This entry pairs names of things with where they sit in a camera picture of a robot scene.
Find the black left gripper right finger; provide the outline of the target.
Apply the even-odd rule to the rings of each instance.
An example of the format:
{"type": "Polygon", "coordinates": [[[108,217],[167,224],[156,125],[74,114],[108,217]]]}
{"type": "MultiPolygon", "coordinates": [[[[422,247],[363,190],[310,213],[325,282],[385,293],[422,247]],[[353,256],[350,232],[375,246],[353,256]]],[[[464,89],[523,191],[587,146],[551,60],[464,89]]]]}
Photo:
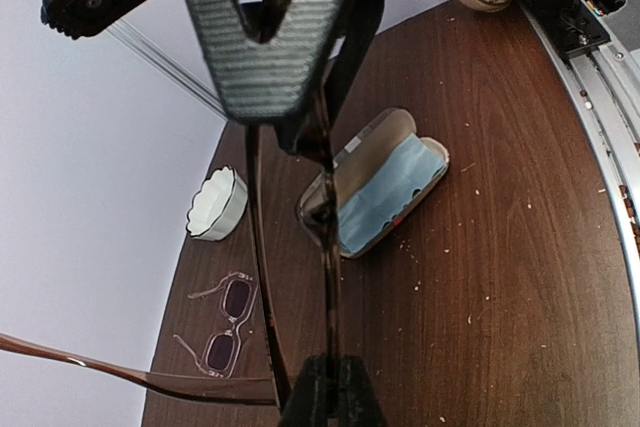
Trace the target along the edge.
{"type": "Polygon", "coordinates": [[[364,362],[357,356],[340,361],[337,419],[340,427],[383,427],[382,412],[364,362]]]}

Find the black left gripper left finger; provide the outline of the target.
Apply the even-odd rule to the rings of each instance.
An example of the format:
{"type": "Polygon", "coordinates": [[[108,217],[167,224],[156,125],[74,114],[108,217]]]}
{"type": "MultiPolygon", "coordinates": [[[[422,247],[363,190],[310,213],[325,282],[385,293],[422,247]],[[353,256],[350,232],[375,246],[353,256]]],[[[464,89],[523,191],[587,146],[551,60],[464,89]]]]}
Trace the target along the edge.
{"type": "Polygon", "coordinates": [[[279,427],[325,427],[328,423],[327,355],[307,358],[296,378],[279,427]]]}

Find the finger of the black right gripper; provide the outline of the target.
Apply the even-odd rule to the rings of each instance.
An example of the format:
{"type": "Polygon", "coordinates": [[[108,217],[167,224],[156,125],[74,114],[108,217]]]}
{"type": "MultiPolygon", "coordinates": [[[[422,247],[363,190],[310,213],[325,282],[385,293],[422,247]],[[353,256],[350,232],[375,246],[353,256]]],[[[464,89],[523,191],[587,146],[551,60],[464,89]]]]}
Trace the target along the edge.
{"type": "Polygon", "coordinates": [[[276,123],[302,114],[352,0],[276,0],[277,29],[249,34],[237,0],[185,0],[226,116],[276,123]]]}
{"type": "MultiPolygon", "coordinates": [[[[337,120],[356,74],[381,23],[385,0],[356,0],[346,22],[345,40],[323,82],[328,127],[337,120]]],[[[285,123],[274,128],[278,146],[290,155],[314,154],[317,151],[319,121],[315,108],[304,123],[285,123]]]]}

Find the brown plaid glasses case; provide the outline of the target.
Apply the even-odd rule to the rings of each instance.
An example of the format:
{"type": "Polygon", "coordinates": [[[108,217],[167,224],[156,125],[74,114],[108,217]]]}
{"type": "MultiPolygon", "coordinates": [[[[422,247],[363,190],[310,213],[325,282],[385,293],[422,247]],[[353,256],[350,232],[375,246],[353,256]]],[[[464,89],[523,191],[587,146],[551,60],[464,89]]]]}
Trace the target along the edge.
{"type": "Polygon", "coordinates": [[[333,159],[339,247],[357,258],[389,234],[447,173],[450,154],[420,137],[404,108],[388,108],[354,136],[333,159]]]}

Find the light blue cloth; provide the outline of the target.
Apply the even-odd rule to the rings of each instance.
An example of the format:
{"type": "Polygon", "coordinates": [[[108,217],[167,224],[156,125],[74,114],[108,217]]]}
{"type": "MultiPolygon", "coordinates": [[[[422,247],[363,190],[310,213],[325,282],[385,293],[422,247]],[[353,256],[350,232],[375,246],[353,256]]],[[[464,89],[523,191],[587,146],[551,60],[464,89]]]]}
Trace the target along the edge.
{"type": "Polygon", "coordinates": [[[446,166],[443,154],[416,135],[409,135],[371,179],[339,208],[339,239],[343,251],[362,252],[446,166]]]}

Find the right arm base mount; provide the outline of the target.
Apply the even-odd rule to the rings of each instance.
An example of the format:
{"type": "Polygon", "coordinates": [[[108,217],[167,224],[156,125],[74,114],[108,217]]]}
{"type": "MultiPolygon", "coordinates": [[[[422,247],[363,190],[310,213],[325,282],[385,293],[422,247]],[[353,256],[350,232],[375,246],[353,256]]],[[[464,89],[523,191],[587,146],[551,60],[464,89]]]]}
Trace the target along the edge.
{"type": "Polygon", "coordinates": [[[545,31],[563,61],[586,55],[608,43],[611,35],[603,20],[619,11],[627,0],[576,0],[576,5],[552,15],[545,31]]]}

